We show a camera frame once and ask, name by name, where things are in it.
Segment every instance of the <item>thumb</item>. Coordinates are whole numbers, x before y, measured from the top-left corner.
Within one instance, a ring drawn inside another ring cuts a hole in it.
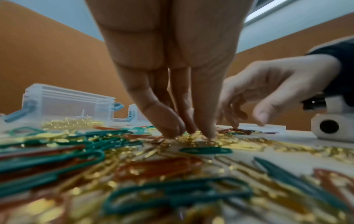
[[[286,80],[274,92],[260,101],[253,109],[253,117],[263,125],[268,124],[273,117],[283,112],[287,107],[312,96],[308,83],[293,83],[292,81]]]

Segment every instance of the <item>sleeve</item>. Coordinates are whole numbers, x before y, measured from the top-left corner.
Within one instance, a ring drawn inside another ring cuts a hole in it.
[[[342,65],[339,75],[323,90],[324,95],[343,95],[354,99],[354,38],[308,53],[314,54],[331,55]]]

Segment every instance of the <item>light fixture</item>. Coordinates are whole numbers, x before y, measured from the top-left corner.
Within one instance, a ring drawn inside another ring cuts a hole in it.
[[[268,12],[269,10],[279,6],[280,4],[282,4],[286,1],[288,1],[288,0],[274,0],[274,1],[270,2],[269,4],[265,5],[264,7],[258,9],[257,11],[254,11],[249,16],[247,16],[245,23],[249,22],[250,20],[255,19],[256,17],[264,14],[265,12]]]

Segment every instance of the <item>white device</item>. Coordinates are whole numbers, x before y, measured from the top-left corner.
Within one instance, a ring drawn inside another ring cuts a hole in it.
[[[320,139],[354,142],[354,107],[343,96],[326,97],[327,113],[311,120],[311,130]]]

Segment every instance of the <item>black circle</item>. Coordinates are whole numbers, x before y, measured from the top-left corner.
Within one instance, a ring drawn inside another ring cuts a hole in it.
[[[324,133],[333,134],[339,130],[339,125],[333,120],[324,120],[320,124],[320,129]]]

